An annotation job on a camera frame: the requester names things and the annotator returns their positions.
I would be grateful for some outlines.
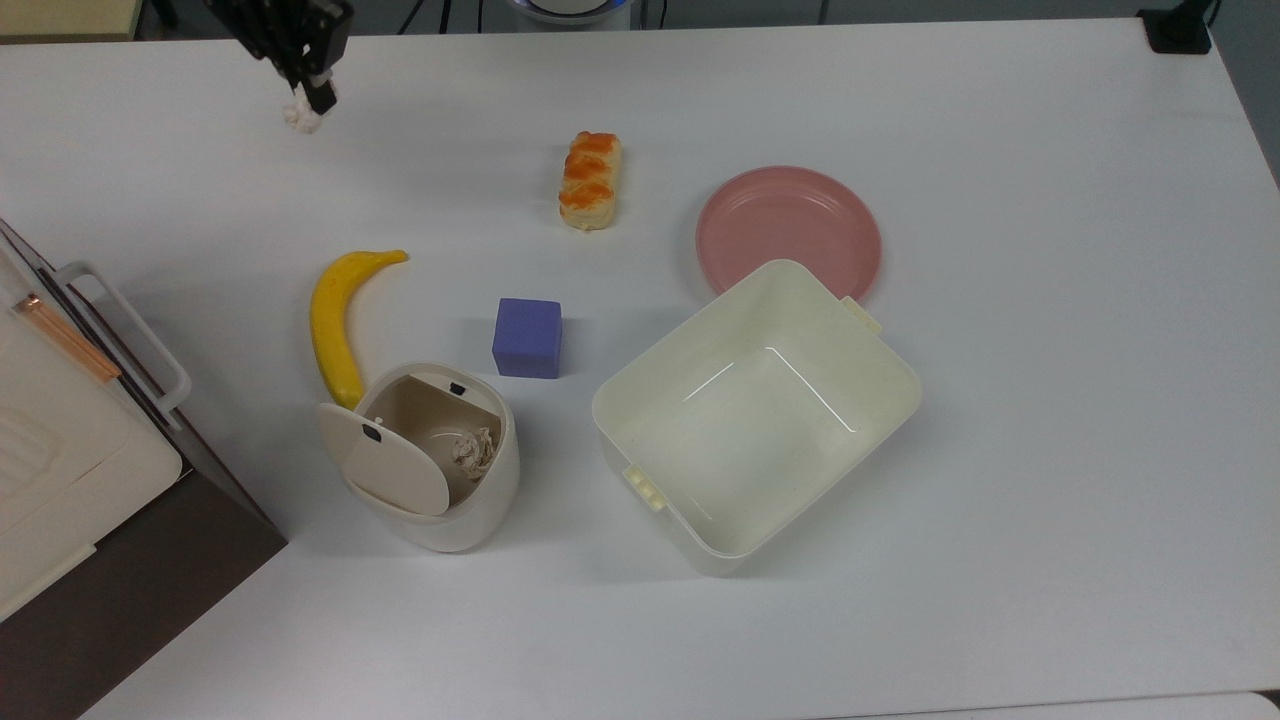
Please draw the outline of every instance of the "lid opening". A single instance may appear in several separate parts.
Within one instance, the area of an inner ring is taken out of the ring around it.
[[[502,419],[463,398],[466,388],[444,391],[413,375],[384,388],[366,418],[425,452],[449,486],[449,507],[475,492],[502,442]]]

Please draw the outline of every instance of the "plate rim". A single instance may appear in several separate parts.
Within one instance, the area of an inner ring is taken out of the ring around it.
[[[696,254],[698,254],[698,265],[699,265],[699,269],[703,272],[703,278],[707,279],[707,283],[710,284],[712,290],[716,292],[717,296],[723,295],[728,290],[728,287],[719,287],[719,283],[717,283],[713,279],[713,273],[708,272],[708,269],[707,269],[707,255],[705,255],[705,250],[704,250],[704,237],[705,237],[707,223],[709,222],[708,220],[708,209],[712,206],[713,202],[716,202],[717,199],[719,199],[721,196],[726,195],[730,190],[732,190],[732,187],[735,184],[741,183],[745,178],[749,178],[749,177],[756,176],[756,174],[772,173],[772,172],[780,172],[780,170],[800,172],[803,174],[818,178],[819,181],[829,182],[829,183],[835,184],[835,187],[837,187],[841,191],[846,192],[849,195],[849,197],[851,197],[854,200],[854,202],[858,206],[860,206],[867,213],[867,217],[870,219],[870,223],[872,223],[872,229],[874,231],[874,233],[873,233],[874,238],[873,240],[874,240],[874,247],[876,247],[876,266],[874,266],[874,269],[870,273],[870,278],[867,281],[867,287],[861,288],[861,292],[859,292],[856,297],[852,293],[847,295],[849,297],[852,297],[854,301],[860,302],[863,299],[865,299],[870,293],[872,288],[876,286],[876,281],[879,279],[881,265],[884,261],[884,243],[883,243],[883,236],[882,236],[881,229],[879,229],[879,223],[876,222],[876,215],[872,213],[870,208],[867,206],[867,202],[864,202],[863,199],[859,197],[856,192],[854,192],[852,190],[850,190],[849,186],[846,186],[845,183],[840,182],[838,179],[836,179],[836,178],[833,178],[833,177],[831,177],[831,176],[828,176],[826,173],[814,170],[812,168],[804,168],[804,167],[800,167],[800,165],[763,165],[763,167],[759,167],[759,168],[753,168],[750,170],[744,170],[744,172],[733,176],[732,178],[724,181],[723,183],[721,183],[721,186],[717,187],[710,193],[710,196],[707,199],[707,202],[703,204],[701,210],[698,213],[698,224],[694,228],[694,246],[695,246],[695,250],[696,250]],[[832,291],[832,295],[838,295],[838,293],[836,293],[835,291]]]

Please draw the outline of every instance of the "block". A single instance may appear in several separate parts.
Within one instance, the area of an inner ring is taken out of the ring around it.
[[[513,378],[559,377],[559,302],[503,297],[493,333],[498,373]]]

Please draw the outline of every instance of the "brown panel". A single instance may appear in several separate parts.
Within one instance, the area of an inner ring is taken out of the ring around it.
[[[284,544],[187,474],[0,623],[0,719],[78,717]]]

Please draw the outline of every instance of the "plastic bin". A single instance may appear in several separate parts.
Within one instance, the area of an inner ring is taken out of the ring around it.
[[[878,332],[803,265],[763,265],[596,391],[611,469],[698,570],[728,574],[919,406]]]

